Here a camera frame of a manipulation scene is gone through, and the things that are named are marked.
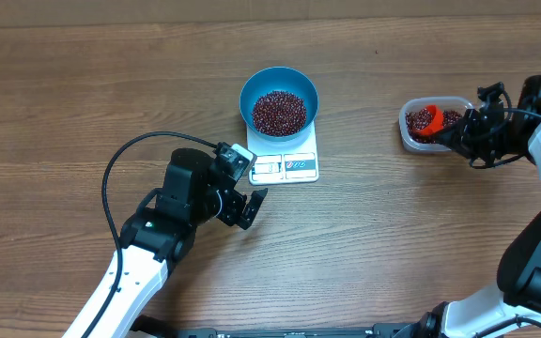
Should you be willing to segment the red scoop with blue handle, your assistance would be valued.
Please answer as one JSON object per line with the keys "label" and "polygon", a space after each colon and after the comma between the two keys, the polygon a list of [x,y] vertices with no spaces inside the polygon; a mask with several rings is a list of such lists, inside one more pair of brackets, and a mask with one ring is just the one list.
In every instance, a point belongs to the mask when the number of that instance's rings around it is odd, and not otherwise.
{"label": "red scoop with blue handle", "polygon": [[425,110],[431,116],[431,120],[422,129],[417,129],[415,133],[423,137],[429,137],[443,129],[444,114],[437,105],[427,105]]}

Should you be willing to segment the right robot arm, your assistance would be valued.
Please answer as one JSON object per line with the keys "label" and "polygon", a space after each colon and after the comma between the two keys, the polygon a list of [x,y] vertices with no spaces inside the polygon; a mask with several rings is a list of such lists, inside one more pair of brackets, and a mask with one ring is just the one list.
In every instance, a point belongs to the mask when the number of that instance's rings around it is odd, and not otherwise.
{"label": "right robot arm", "polygon": [[[521,159],[538,172],[541,187],[541,74],[528,77],[517,103],[503,83],[477,89],[477,105],[460,97],[408,101],[398,124],[413,153],[453,151],[476,170]],[[399,337],[502,337],[541,329],[541,210],[504,252],[496,280],[463,300],[443,302]]]}

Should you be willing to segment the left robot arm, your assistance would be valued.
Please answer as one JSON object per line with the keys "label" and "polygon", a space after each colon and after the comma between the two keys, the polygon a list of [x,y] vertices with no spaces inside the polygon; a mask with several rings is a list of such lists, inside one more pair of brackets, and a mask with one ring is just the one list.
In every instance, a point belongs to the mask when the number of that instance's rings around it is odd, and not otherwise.
{"label": "left robot arm", "polygon": [[220,143],[212,155],[193,148],[173,151],[160,188],[125,221],[108,270],[66,331],[68,337],[124,337],[135,319],[194,244],[199,225],[217,218],[248,229],[266,190],[237,192],[256,156]]}

